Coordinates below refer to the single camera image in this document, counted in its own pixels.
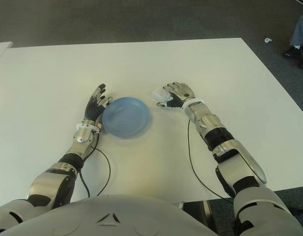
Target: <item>black wire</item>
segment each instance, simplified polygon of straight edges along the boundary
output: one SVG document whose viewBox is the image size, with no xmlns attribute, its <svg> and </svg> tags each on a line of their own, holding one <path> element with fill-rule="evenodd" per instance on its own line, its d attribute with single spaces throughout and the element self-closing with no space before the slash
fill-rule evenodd
<svg viewBox="0 0 303 236">
<path fill-rule="evenodd" d="M 233 205 L 233 203 L 225 198 L 223 198 L 222 196 L 218 195 L 217 193 L 215 193 L 214 191 L 212 191 L 210 188 L 208 188 L 201 180 L 200 178 L 197 176 L 195 170 L 194 170 L 194 167 L 193 167 L 193 164 L 192 164 L 192 160 L 191 160 L 191 153 L 190 153 L 190 121 L 188 122 L 188 125 L 187 125 L 187 144 L 188 144 L 188 149 L 189 149 L 189 159 L 190 159 L 190 163 L 191 163 L 191 167 L 192 167 L 192 170 L 193 170 L 193 173 L 195 174 L 195 176 L 197 177 L 197 179 L 200 181 L 200 183 L 206 187 L 209 191 L 211 191 L 212 193 L 214 193 L 216 196 L 220 197 L 221 199 L 225 200 L 226 202 L 230 203 L 231 205 Z"/>
<path fill-rule="evenodd" d="M 96 141 L 95 147 L 98 146 L 98 142 L 99 142 L 99 134 L 97 135 L 97 141 Z M 94 152 L 94 149 L 88 154 L 88 156 L 85 157 L 85 159 L 83 160 L 83 162 L 85 162 L 88 159 L 88 157 L 90 157 L 90 155 L 92 155 L 93 152 Z"/>
<path fill-rule="evenodd" d="M 99 134 L 97 135 L 96 146 L 98 145 L 98 142 L 99 142 Z M 90 155 L 92 155 L 93 152 L 94 152 L 94 149 L 85 157 L 85 159 L 83 160 L 83 162 L 85 162 L 88 159 L 88 157 L 90 157 Z M 87 197 L 90 198 L 91 197 L 91 193 L 89 191 L 89 188 L 88 188 L 87 184 L 84 181 L 84 178 L 83 178 L 83 175 L 82 175 L 82 170 L 79 171 L 79 177 L 81 178 L 81 181 L 82 181 L 82 183 L 83 183 L 83 185 L 84 185 L 84 187 L 85 187 L 85 189 L 87 191 Z"/>
<path fill-rule="evenodd" d="M 107 182 L 106 184 L 103 186 L 103 188 L 101 189 L 101 191 L 97 194 L 97 196 L 99 196 L 100 193 L 102 193 L 102 191 L 106 188 L 106 186 L 108 185 L 108 182 L 110 180 L 110 176 L 111 176 L 111 166 L 110 166 L 110 162 L 109 162 L 109 159 L 107 158 L 106 154 L 103 153 L 103 151 L 97 149 L 97 148 L 93 148 L 94 150 L 97 150 L 99 152 L 102 153 L 102 155 L 104 155 L 104 157 L 106 158 L 107 162 L 108 162 L 108 165 L 109 165 L 109 176 L 108 176 L 108 179 L 107 179 Z"/>
<path fill-rule="evenodd" d="M 97 136 L 97 141 L 96 141 L 95 147 L 92 147 L 92 146 L 91 146 L 92 151 L 91 151 L 91 152 L 89 153 L 89 155 L 84 159 L 84 162 L 85 162 L 85 161 L 87 160 L 87 158 L 90 157 L 90 155 L 91 155 L 95 150 L 97 150 L 97 151 L 101 152 L 101 153 L 104 155 L 104 157 L 106 158 L 106 160 L 107 160 L 107 162 L 108 162 L 108 165 L 109 165 L 109 176 L 108 176 L 107 182 L 105 183 L 105 185 L 103 186 L 103 188 L 100 190 L 100 192 L 97 194 L 97 196 L 99 196 L 99 194 L 102 193 L 102 191 L 106 188 L 106 186 L 108 185 L 108 182 L 109 182 L 109 180 L 110 180 L 110 176 L 111 176 L 111 165 L 110 165 L 109 159 L 107 158 L 106 154 L 103 153 L 103 151 L 101 151 L 101 150 L 99 150 L 99 149 L 96 148 L 97 145 L 98 145 L 98 142 L 99 142 L 99 134 L 98 134 L 98 136 Z M 85 187 L 85 189 L 86 189 L 86 191 L 87 191 L 87 196 L 88 196 L 88 198 L 90 198 L 91 195 L 90 195 L 88 186 L 87 186 L 87 184 L 86 184 L 85 181 L 84 181 L 84 178 L 83 178 L 83 175 L 82 175 L 82 172 L 81 172 L 81 171 L 79 172 L 79 177 L 81 178 L 81 181 L 82 181 L 82 183 L 83 183 L 83 185 L 84 185 L 84 187 Z"/>
<path fill-rule="evenodd" d="M 79 177 L 81 178 L 81 181 L 82 181 L 82 183 L 83 183 L 83 185 L 84 185 L 84 187 L 85 187 L 85 189 L 87 191 L 87 197 L 90 198 L 91 197 L 91 193 L 89 192 L 89 188 L 88 188 L 87 184 L 84 181 L 84 178 L 83 178 L 83 175 L 82 175 L 82 170 L 79 171 Z"/>
</svg>

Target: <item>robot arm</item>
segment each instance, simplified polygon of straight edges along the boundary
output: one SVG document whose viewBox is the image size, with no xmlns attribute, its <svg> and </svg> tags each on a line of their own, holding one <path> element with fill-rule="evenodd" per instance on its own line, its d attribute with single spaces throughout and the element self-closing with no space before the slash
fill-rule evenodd
<svg viewBox="0 0 303 236">
<path fill-rule="evenodd" d="M 172 96 L 161 107 L 182 107 L 212 152 L 218 166 L 217 177 L 225 192 L 234 197 L 236 235 L 303 235 L 300 223 L 283 201 L 266 187 L 266 177 L 249 152 L 231 135 L 220 119 L 196 99 L 193 91 L 180 83 L 164 87 Z"/>
<path fill-rule="evenodd" d="M 95 122 L 112 102 L 112 97 L 101 96 L 104 91 L 104 84 L 96 88 L 84 119 L 76 126 L 72 146 L 58 163 L 33 181 L 27 199 L 14 200 L 0 207 L 0 232 L 70 202 L 84 159 L 91 152 L 91 145 L 96 143 L 95 134 L 101 130 L 101 124 L 95 126 Z"/>
</svg>

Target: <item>floor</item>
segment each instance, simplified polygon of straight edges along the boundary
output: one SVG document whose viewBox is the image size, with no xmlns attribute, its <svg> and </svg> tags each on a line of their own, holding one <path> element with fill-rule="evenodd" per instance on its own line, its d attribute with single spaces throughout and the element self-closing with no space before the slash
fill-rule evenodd
<svg viewBox="0 0 303 236">
<path fill-rule="evenodd" d="M 0 0 L 0 42 L 27 47 L 241 37 L 303 111 L 300 61 L 281 56 L 302 14 L 295 0 Z M 264 43 L 266 37 L 273 41 Z M 303 208 L 303 188 L 278 195 Z M 211 203 L 219 234 L 233 235 L 231 207 Z"/>
</svg>

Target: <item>person's leg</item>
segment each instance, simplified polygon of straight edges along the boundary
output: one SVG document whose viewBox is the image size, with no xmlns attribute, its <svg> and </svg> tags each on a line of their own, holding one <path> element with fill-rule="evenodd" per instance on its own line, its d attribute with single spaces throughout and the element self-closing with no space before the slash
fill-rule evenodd
<svg viewBox="0 0 303 236">
<path fill-rule="evenodd" d="M 294 34 L 290 40 L 291 46 L 300 46 L 303 44 L 303 15 L 298 18 Z"/>
</svg>

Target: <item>white wrist band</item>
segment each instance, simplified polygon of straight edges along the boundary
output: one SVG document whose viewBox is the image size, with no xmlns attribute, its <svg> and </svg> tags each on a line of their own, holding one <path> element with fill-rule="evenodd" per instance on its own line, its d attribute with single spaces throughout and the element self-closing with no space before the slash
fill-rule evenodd
<svg viewBox="0 0 303 236">
<path fill-rule="evenodd" d="M 185 109 L 188 108 L 189 105 L 191 105 L 192 103 L 195 103 L 195 102 L 204 103 L 204 100 L 202 98 L 193 98 L 191 100 L 188 100 L 188 101 L 184 102 L 183 105 L 182 105 L 182 110 L 183 110 L 184 114 L 186 114 Z"/>
</svg>

